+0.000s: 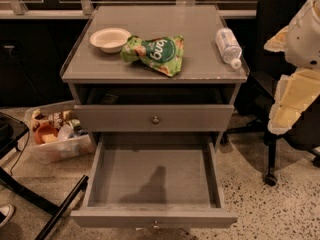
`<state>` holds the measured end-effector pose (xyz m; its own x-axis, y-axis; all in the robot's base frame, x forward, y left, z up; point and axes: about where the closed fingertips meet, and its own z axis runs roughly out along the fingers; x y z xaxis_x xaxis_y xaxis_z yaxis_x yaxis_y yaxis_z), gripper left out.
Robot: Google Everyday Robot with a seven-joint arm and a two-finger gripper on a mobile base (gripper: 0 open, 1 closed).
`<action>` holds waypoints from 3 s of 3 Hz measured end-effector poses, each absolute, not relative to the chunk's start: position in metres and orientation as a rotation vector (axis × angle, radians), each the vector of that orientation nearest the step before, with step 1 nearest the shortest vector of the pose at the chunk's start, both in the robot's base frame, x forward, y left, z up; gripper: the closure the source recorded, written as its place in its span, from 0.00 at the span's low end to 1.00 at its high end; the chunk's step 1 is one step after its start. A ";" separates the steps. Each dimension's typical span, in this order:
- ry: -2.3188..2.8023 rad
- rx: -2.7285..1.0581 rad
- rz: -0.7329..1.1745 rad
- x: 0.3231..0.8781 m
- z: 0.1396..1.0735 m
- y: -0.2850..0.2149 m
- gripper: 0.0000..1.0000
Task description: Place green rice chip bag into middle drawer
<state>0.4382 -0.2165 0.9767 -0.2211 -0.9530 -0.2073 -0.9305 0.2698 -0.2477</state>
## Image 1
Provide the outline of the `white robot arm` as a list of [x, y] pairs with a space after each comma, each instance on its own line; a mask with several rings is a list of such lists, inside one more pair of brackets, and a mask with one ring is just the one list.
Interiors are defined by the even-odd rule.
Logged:
[[307, 0], [264, 49], [282, 51], [296, 67], [290, 76], [280, 77], [269, 112], [268, 130], [282, 135], [320, 95], [320, 0]]

